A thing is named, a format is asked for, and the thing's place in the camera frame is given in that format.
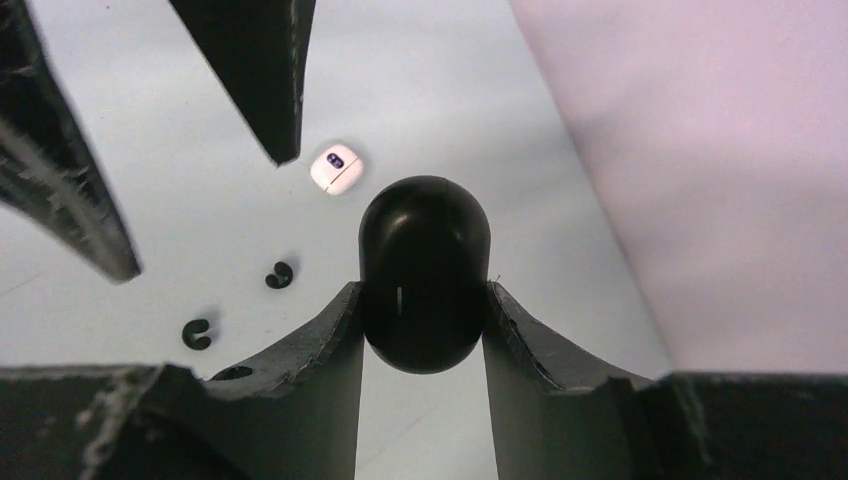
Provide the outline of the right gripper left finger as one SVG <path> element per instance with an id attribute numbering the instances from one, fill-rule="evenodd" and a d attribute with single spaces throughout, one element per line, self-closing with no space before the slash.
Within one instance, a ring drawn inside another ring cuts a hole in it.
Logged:
<path id="1" fill-rule="evenodd" d="M 5 368 L 5 479 L 351 479 L 360 286 L 209 380 L 172 365 Z"/>

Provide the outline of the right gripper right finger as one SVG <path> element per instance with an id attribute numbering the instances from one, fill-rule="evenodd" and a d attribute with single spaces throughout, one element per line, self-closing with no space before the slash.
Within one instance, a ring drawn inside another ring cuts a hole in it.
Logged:
<path id="1" fill-rule="evenodd" d="M 488 286 L 484 349 L 503 479 L 843 479 L 841 375 L 678 371 L 592 355 Z"/>

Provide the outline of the white earbud charging case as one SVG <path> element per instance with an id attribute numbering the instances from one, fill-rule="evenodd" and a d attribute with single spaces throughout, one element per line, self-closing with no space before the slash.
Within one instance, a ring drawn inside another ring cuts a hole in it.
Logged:
<path id="1" fill-rule="evenodd" d="M 338 196 L 347 192 L 361 178 L 364 162 L 348 146 L 335 144 L 317 156 L 309 172 L 320 190 Z"/>

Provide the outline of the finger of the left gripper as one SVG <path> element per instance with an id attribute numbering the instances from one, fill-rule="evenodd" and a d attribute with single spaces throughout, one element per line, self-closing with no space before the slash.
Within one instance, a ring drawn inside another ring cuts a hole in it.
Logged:
<path id="1" fill-rule="evenodd" d="M 1 202 L 112 282 L 140 275 L 120 210 L 24 1 L 1 4 Z"/>
<path id="2" fill-rule="evenodd" d="M 204 59 L 276 166 L 301 150 L 315 0 L 171 0 Z"/>

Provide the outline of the black earbud charging case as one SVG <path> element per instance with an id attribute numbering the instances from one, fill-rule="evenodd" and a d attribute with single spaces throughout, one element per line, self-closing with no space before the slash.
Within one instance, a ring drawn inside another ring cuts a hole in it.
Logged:
<path id="1" fill-rule="evenodd" d="M 486 320 L 491 229 L 476 198 L 438 176 L 382 190 L 359 229 L 364 333 L 402 372 L 453 368 L 474 350 Z"/>

